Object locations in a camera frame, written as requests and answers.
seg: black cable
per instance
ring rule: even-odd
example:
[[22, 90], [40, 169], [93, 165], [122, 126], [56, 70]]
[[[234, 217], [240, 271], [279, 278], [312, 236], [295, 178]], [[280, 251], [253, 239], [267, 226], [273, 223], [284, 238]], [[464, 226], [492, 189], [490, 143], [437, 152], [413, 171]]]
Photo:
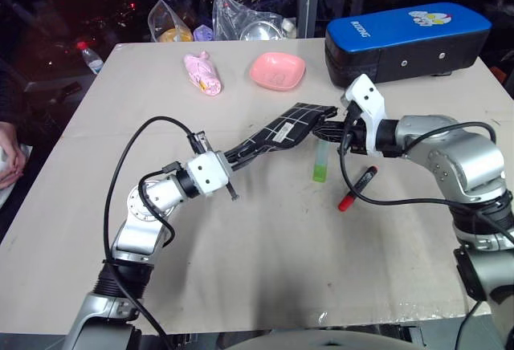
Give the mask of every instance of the black cable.
[[347, 120], [345, 121], [345, 126], [343, 127], [343, 134], [341, 136], [341, 143], [340, 143], [340, 152], [339, 152], [339, 165], [341, 167], [341, 173], [343, 175], [343, 178], [345, 179], [345, 183], [348, 186], [349, 190], [358, 198], [360, 198], [363, 201], [366, 201], [367, 203], [374, 204], [376, 206], [402, 206], [405, 204], [420, 204], [420, 203], [428, 203], [428, 204], [442, 204], [444, 206], [450, 206], [454, 208], [458, 208], [461, 210], [465, 210], [469, 213], [472, 213], [475, 215], [476, 218], [482, 220], [483, 222], [486, 222], [489, 226], [492, 226], [495, 228], [499, 233], [501, 233], [509, 242], [514, 244], [514, 237], [510, 235], [510, 233], [504, 229], [502, 226], [500, 226], [495, 221], [491, 220], [490, 218], [487, 218], [485, 215], [480, 213], [478, 210], [473, 210], [467, 206], [465, 206], [462, 203], [458, 203], [456, 201], [450, 201], [446, 199], [437, 199], [432, 197], [418, 197], [418, 198], [412, 198], [412, 199], [402, 199], [402, 200], [375, 200], [370, 197], [366, 197], [359, 191], [355, 189], [352, 182], [348, 178], [348, 174], [346, 172], [345, 167], [345, 155], [346, 151], [348, 149], [348, 135], [349, 130], [352, 125], [352, 123], [359, 117], [361, 112], [357, 111], [354, 113], [350, 112], [350, 106], [349, 106], [349, 113], [347, 115]]
[[136, 138], [139, 137], [139, 135], [145, 130], [146, 127], [148, 127], [151, 123], [155, 121], [168, 121], [172, 124], [177, 125], [179, 128], [181, 128], [184, 132], [186, 132], [187, 136], [192, 135], [193, 133], [190, 131], [189, 128], [187, 128], [183, 123], [180, 121], [177, 121], [171, 117], [167, 116], [155, 116], [151, 119], [147, 120], [144, 124], [142, 124], [139, 129], [133, 134], [131, 139], [128, 141], [127, 145], [125, 146], [123, 152], [121, 153], [120, 159], [118, 161], [118, 164], [116, 165], [116, 168], [114, 169], [114, 173], [112, 174], [111, 183], [109, 184], [109, 189], [107, 192], [107, 197], [105, 198], [105, 207], [104, 207], [104, 254], [105, 254], [105, 262], [108, 266], [108, 269], [112, 273], [112, 277], [116, 281], [116, 285], [120, 288], [120, 290], [124, 293], [124, 295], [127, 297], [127, 299], [134, 305], [134, 307], [141, 312], [141, 314], [149, 321], [149, 323], [152, 325], [152, 327], [155, 329], [155, 331], [159, 334], [162, 341], [164, 342], [165, 346], [169, 349], [173, 349], [173, 345], [169, 341], [168, 336], [166, 335], [164, 329], [161, 327], [161, 325], [153, 318], [153, 315], [146, 309], [145, 306], [143, 306], [134, 296], [130, 293], [130, 291], [125, 287], [123, 284], [123, 280], [121, 279], [120, 275], [118, 274], [118, 270], [113, 265], [114, 259], [111, 254], [111, 248], [109, 244], [109, 210], [111, 208], [111, 200], [112, 200], [112, 193], [114, 192], [114, 187], [116, 185], [116, 180], [120, 174], [121, 166], [124, 163], [125, 158], [127, 157], [127, 154], [129, 153], [130, 148], [133, 146], [134, 141], [136, 141]]
[[467, 321], [475, 314], [475, 311], [480, 307], [480, 304], [482, 304], [482, 301], [479, 300], [477, 303], [475, 303], [475, 306], [466, 314], [464, 317], [464, 320], [459, 326], [459, 331], [457, 332], [457, 339], [455, 340], [455, 350], [459, 350], [459, 344], [460, 344], [460, 338], [463, 334], [464, 326], [466, 326]]
[[168, 240], [166, 240], [165, 243], [162, 245], [163, 247], [166, 247], [175, 239], [175, 229], [155, 210], [155, 205], [145, 195], [145, 190], [143, 187], [143, 185], [145, 185], [146, 179], [150, 179], [151, 177], [161, 175], [163, 173], [164, 171], [161, 169], [159, 171], [147, 173], [146, 175], [144, 175], [139, 180], [139, 183], [137, 183], [137, 192], [139, 193], [139, 198], [143, 202], [143, 205], [146, 207], [146, 209], [152, 214], [154, 218], [156, 218], [159, 222], [161, 222], [164, 225], [164, 227], [168, 229], [170, 236]]
[[467, 123], [453, 124], [453, 125], [448, 125], [447, 127], [437, 128], [437, 129], [434, 129], [433, 131], [430, 131], [430, 132], [427, 132], [427, 133], [421, 135], [420, 137], [416, 138], [416, 140], [414, 140], [410, 144], [408, 144], [405, 147], [405, 149], [403, 149], [403, 154], [407, 154], [407, 152], [409, 152], [412, 148], [414, 148], [416, 145], [421, 143], [423, 140], [428, 139], [429, 137], [438, 135], [440, 133], [453, 131], [456, 129], [470, 128], [470, 127], [480, 127], [480, 128], [486, 129], [489, 132], [489, 137], [491, 138], [491, 141], [494, 144], [496, 144], [496, 132], [491, 125], [489, 125], [488, 123], [483, 123], [481, 121], [468, 121]]

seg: beige table surface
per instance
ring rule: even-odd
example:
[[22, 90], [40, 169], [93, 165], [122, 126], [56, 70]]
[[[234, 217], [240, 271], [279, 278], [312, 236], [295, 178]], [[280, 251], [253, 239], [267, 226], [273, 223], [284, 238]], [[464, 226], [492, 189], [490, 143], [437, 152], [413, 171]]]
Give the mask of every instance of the beige table surface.
[[[201, 94], [182, 57], [208, 50], [224, 88]], [[248, 77], [265, 51], [301, 56], [307, 71], [291, 92], [272, 92]], [[448, 77], [378, 85], [390, 118], [446, 114], [482, 120], [498, 144], [514, 188], [514, 107], [477, 60]], [[322, 39], [280, 42], [123, 44], [115, 48], [0, 246], [0, 332], [65, 333], [103, 258], [102, 214], [112, 171], [135, 129], [155, 115], [204, 129], [227, 150], [295, 102], [340, 106], [324, 64]], [[443, 206], [378, 207], [347, 192], [332, 146], [328, 180], [312, 181], [316, 139], [270, 153], [238, 171], [225, 190], [196, 198], [177, 212], [175, 242], [163, 251], [145, 305], [168, 332], [401, 322], [462, 315], [467, 299], [455, 270], [458, 246]], [[112, 204], [111, 236], [126, 215], [137, 180], [192, 156], [182, 132], [155, 124], [122, 169]], [[426, 170], [407, 161], [350, 156], [350, 176], [371, 164], [380, 171], [365, 193], [380, 199], [440, 197]], [[137, 324], [152, 332], [140, 318]]]

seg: plastic bag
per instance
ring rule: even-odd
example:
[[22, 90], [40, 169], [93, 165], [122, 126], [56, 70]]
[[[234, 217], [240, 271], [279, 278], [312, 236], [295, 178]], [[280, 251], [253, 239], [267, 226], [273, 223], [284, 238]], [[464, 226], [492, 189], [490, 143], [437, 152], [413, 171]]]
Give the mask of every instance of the plastic bag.
[[193, 41], [189, 27], [163, 0], [159, 0], [148, 14], [148, 28], [154, 43]]
[[248, 9], [234, 0], [214, 0], [212, 21], [216, 41], [283, 39], [294, 28], [279, 14]]

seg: floor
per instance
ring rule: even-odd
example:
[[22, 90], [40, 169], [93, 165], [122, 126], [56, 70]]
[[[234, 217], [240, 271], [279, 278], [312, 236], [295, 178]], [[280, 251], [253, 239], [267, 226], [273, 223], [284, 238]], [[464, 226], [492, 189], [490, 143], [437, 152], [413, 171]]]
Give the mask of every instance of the floor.
[[[413, 323], [420, 328], [422, 341], [430, 350], [451, 350], [455, 345], [455, 337], [462, 319], [437, 319]], [[224, 338], [223, 343], [235, 344], [248, 339], [251, 335], [246, 332], [231, 333], [229, 338]], [[0, 333], [1, 350], [60, 350], [63, 345], [63, 336], [40, 336]], [[218, 350], [220, 347], [220, 335], [218, 333], [206, 333], [193, 335], [190, 338], [184, 336], [174, 338], [174, 343], [189, 343], [179, 346], [184, 350]], [[157, 338], [146, 336], [141, 350], [158, 350]], [[463, 331], [461, 349], [466, 350], [502, 350], [503, 347], [496, 335], [490, 315], [475, 316], [468, 322]]]

